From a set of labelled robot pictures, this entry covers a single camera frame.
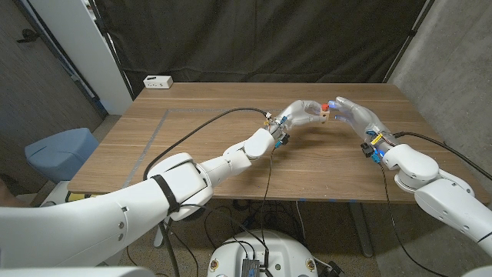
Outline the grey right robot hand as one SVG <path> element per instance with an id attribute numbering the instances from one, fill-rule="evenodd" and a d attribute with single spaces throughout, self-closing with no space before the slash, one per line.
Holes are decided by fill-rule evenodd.
<path id="1" fill-rule="evenodd" d="M 328 105 L 330 109 L 340 112 L 340 115 L 335 115 L 334 118 L 349 124 L 356 134 L 368 145 L 370 145 L 380 133 L 383 133 L 383 136 L 374 143 L 374 146 L 377 146 L 378 148 L 383 146 L 389 147 L 399 143 L 399 141 L 391 134 L 391 131 L 370 109 L 341 96 L 338 96 L 335 100 L 329 101 Z"/>

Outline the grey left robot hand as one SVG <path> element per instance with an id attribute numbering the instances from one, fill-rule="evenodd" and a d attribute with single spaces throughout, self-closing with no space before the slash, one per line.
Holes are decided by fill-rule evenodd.
<path id="1" fill-rule="evenodd" d="M 326 122 L 327 116 L 321 115 L 322 104 L 312 100 L 297 100 L 292 102 L 277 117 L 274 118 L 282 128 L 306 125 L 312 122 Z"/>

